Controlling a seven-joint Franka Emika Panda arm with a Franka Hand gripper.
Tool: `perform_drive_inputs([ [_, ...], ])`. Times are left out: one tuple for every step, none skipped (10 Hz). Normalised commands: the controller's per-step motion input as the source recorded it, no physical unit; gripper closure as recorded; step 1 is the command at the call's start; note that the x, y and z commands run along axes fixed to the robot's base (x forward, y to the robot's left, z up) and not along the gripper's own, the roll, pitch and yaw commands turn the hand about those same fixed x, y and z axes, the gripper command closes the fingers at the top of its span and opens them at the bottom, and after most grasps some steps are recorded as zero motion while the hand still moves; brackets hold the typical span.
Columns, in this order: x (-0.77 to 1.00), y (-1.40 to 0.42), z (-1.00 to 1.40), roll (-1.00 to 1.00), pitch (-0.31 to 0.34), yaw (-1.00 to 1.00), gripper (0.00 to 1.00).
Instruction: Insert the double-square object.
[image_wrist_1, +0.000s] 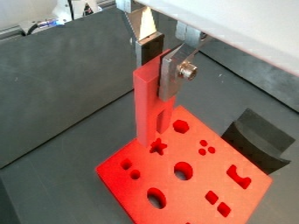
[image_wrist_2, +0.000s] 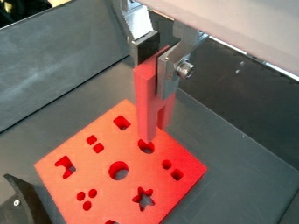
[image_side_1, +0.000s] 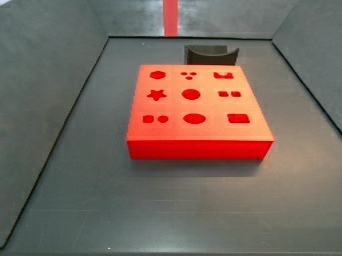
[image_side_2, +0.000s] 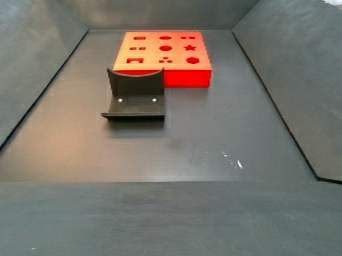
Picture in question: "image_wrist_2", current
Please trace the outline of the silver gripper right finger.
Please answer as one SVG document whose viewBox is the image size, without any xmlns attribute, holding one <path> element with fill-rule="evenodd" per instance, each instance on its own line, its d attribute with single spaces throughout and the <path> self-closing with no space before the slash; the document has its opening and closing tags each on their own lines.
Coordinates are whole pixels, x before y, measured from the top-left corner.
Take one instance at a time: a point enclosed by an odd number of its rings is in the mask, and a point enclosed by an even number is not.
<svg viewBox="0 0 299 224">
<path fill-rule="evenodd" d="M 191 52 L 204 43 L 210 35 L 187 24 L 175 21 L 172 35 L 180 40 L 158 58 L 156 95 L 166 100 L 179 87 L 180 79 L 190 79 L 195 65 Z"/>
</svg>

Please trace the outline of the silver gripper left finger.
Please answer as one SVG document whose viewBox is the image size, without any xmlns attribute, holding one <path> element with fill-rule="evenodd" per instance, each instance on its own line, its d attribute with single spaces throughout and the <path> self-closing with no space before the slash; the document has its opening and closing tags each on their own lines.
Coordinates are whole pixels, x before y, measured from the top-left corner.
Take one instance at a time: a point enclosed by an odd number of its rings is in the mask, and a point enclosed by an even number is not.
<svg viewBox="0 0 299 224">
<path fill-rule="evenodd" d="M 120 0 L 120 12 L 135 66 L 159 51 L 160 34 L 154 29 L 147 7 L 136 0 Z"/>
</svg>

